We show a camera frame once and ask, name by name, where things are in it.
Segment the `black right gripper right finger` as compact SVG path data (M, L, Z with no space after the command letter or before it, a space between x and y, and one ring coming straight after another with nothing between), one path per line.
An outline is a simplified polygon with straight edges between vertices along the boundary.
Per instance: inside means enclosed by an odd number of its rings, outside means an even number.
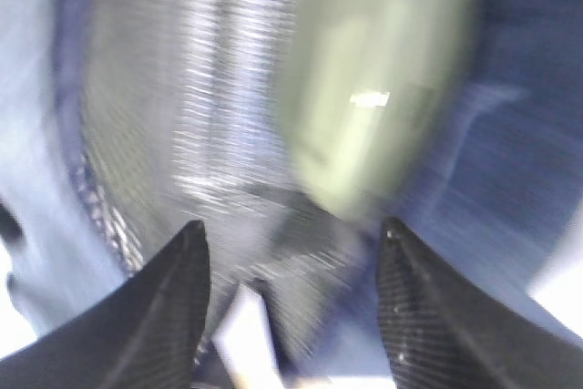
M581 387L580 346L489 296L401 220L384 221L376 261L396 387Z

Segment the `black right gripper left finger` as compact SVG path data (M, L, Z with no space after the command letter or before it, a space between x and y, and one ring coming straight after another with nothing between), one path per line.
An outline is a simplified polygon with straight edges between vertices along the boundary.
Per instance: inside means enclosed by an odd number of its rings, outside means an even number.
M209 302L209 245L192 220L108 297L3 359L1 385L188 388Z

